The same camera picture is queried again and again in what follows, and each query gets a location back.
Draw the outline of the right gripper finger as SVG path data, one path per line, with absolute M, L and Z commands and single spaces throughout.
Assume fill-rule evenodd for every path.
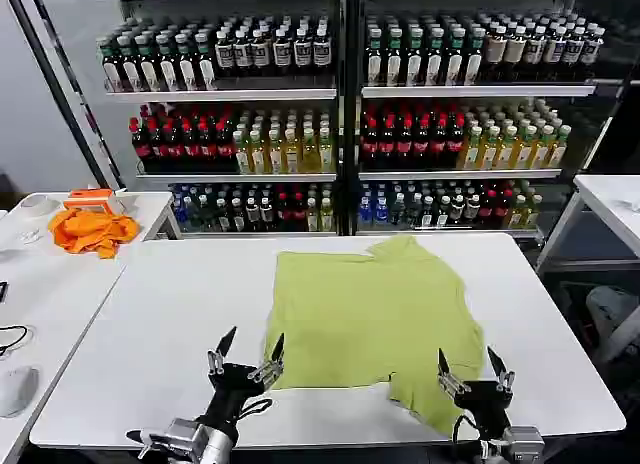
M 510 392 L 515 380 L 515 372 L 507 369 L 502 358 L 491 347 L 487 347 L 487 352 L 499 384 Z
M 470 387 L 450 371 L 447 359 L 441 348 L 438 349 L 437 377 L 439 385 L 448 395 L 459 395 L 470 391 Z

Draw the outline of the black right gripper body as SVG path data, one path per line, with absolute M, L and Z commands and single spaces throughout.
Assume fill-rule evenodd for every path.
M 454 395 L 454 404 L 473 416 L 481 440 L 501 439 L 510 426 L 506 409 L 513 392 L 497 381 L 464 381 L 464 389 Z

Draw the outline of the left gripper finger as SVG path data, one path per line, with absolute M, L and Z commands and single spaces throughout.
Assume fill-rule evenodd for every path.
M 256 370 L 248 374 L 248 379 L 261 384 L 264 388 L 271 388 L 284 371 L 284 343 L 285 335 L 280 334 L 271 357 L 261 364 Z
M 209 366 L 209 377 L 221 376 L 224 374 L 225 358 L 233 343 L 237 327 L 233 326 L 219 341 L 214 350 L 207 351 L 207 360 Z

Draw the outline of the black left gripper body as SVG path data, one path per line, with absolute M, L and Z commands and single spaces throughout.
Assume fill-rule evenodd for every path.
M 199 417 L 199 423 L 221 431 L 228 437 L 237 437 L 237 423 L 240 420 L 266 411 L 273 404 L 271 398 L 246 404 L 248 400 L 266 392 L 261 384 L 248 379 L 248 374 L 254 370 L 253 366 L 225 363 L 223 375 L 209 377 L 214 394 L 206 411 Z

